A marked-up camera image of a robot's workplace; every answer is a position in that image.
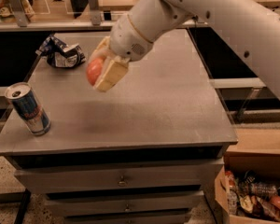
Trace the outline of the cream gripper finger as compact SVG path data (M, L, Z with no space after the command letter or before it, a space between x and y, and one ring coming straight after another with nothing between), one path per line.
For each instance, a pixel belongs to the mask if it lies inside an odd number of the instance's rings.
M92 52L89 62L97 58L101 58L103 61L109 60L111 58L111 50L109 48L110 37L106 36L102 39L96 49Z
M98 76L94 88L100 92L107 92L119 83L129 71L129 59L107 56L103 59L103 68Z

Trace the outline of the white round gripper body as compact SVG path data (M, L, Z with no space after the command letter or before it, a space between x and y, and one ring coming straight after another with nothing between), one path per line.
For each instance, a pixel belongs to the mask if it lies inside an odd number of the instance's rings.
M123 15L111 29L109 47L118 56L136 62L151 51L153 44L136 31L128 15Z

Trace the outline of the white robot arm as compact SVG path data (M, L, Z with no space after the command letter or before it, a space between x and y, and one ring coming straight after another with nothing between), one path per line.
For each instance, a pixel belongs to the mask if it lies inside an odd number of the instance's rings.
M139 0L113 25L89 59L87 78L108 91L164 33L196 15L280 100L280 16L253 0Z

